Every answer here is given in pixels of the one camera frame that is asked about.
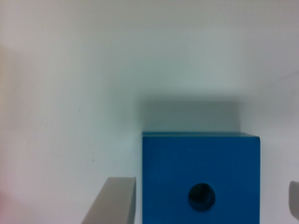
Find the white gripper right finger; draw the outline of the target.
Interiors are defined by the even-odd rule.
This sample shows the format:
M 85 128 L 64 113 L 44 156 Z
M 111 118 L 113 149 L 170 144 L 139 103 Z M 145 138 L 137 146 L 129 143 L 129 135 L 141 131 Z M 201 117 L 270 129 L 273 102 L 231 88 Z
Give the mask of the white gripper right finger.
M 289 208 L 292 216 L 299 220 L 299 182 L 296 181 L 289 185 Z

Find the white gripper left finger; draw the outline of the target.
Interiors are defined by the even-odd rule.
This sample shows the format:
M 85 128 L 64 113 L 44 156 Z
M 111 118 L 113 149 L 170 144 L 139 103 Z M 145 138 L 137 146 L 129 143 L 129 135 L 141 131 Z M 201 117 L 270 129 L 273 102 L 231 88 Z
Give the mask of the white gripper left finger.
M 109 177 L 81 224 L 134 224 L 136 179 Z

